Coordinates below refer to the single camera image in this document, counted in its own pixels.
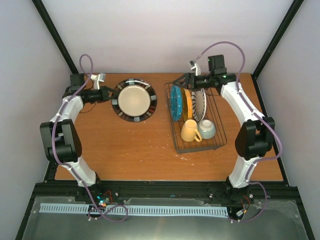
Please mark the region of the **teal dotted plate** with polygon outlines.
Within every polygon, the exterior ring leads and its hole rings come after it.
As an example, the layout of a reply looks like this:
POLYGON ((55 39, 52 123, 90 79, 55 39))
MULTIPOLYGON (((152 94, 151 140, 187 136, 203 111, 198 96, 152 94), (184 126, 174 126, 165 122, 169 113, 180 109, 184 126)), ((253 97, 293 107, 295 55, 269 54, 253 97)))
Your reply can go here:
POLYGON ((173 85, 170 91, 170 112, 174 122, 181 118, 183 112, 182 92, 176 85, 173 85))

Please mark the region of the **orange dotted plate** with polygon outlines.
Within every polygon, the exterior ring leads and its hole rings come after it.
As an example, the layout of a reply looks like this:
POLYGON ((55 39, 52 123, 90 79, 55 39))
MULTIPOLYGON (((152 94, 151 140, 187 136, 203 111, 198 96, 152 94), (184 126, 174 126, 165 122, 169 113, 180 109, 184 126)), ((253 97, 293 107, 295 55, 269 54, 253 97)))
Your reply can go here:
POLYGON ((182 88, 182 111, 183 111, 183 120, 191 120, 193 118, 193 104, 192 104, 192 96, 191 92, 188 89, 182 88))

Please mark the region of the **white blue striped plate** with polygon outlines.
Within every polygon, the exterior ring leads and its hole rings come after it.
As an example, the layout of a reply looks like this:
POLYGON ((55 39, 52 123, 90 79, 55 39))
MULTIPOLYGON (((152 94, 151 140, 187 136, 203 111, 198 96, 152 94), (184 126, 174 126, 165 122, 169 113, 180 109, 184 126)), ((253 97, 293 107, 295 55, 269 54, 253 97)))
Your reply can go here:
POLYGON ((207 110, 207 96, 204 89, 191 93, 192 114, 196 122, 204 119, 207 110))

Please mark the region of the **dark patterned plate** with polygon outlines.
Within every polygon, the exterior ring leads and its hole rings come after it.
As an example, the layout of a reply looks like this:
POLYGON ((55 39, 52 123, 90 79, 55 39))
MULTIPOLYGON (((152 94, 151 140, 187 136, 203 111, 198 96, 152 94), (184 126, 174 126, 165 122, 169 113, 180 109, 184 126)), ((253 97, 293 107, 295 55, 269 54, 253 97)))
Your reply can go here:
POLYGON ((146 121, 156 111, 158 97, 154 88, 139 78, 129 78, 115 87, 117 97, 111 100, 114 112, 121 119, 138 123, 146 121))

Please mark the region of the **dark wire dish rack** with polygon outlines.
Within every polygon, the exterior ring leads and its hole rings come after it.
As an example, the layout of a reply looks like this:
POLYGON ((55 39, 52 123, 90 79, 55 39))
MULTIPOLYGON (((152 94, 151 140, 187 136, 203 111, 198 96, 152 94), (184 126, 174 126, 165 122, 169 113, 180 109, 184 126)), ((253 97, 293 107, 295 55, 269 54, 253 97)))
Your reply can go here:
POLYGON ((212 138, 204 139, 201 142, 196 140, 187 142, 181 138, 181 129, 184 125, 183 118, 178 121, 173 121, 171 113, 171 87, 171 82, 164 84, 165 102, 170 123, 170 131, 174 148, 177 153, 185 154, 199 151, 216 150, 226 145, 227 135, 225 133, 223 122, 217 107, 217 98, 220 96, 218 94, 214 94, 210 88, 205 90, 207 108, 204 118, 214 123, 216 129, 215 135, 212 138))

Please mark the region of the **yellow ceramic mug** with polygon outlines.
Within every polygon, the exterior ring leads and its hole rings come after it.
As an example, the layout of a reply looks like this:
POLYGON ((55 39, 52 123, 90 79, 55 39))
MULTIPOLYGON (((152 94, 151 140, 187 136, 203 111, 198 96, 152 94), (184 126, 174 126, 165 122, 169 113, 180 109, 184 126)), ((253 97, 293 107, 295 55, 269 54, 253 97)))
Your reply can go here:
POLYGON ((200 132, 198 131, 197 122, 193 119, 188 119, 184 123, 180 132, 180 136, 186 142, 201 142, 203 139, 200 132))

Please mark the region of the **pale green ceramic bowl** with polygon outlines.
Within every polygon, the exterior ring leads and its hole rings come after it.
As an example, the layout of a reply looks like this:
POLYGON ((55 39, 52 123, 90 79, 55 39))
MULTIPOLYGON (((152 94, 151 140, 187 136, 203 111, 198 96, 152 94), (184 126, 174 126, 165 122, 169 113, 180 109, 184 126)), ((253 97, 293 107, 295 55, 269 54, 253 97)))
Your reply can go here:
POLYGON ((203 139, 211 139, 216 135, 215 124, 208 119, 203 119, 197 123, 197 129, 203 139))

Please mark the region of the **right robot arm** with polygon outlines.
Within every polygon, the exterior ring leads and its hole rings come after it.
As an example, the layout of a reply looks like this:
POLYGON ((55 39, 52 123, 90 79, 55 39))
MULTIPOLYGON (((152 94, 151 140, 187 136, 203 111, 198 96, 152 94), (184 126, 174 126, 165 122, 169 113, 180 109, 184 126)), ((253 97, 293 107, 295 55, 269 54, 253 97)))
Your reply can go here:
POLYGON ((207 58, 208 74, 201 74, 196 61, 190 61, 191 72, 184 73, 173 81, 173 85, 193 91, 209 88, 226 100, 236 115, 240 130, 235 139, 237 160, 232 173, 225 181, 224 197, 235 200, 252 184, 251 175, 259 162, 267 160, 269 152, 278 137, 275 121, 262 114, 251 102, 239 82, 239 75, 228 73, 222 54, 207 58))

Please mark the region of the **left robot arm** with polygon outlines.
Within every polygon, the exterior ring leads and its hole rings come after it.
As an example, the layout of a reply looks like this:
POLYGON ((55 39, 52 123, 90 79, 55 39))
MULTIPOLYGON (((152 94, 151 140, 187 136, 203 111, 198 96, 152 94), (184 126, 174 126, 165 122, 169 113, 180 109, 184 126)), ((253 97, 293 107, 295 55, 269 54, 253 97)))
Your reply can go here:
POLYGON ((97 184, 97 173, 90 169, 82 156, 75 121, 86 103, 103 103, 118 96, 117 90, 100 86, 105 78, 104 73, 93 74, 90 77, 92 87, 86 89, 83 87, 86 83, 83 73, 70 75, 70 86, 63 94, 58 112, 39 127, 46 158, 68 170, 78 186, 88 187, 86 195, 95 202, 103 198, 104 188, 97 184))

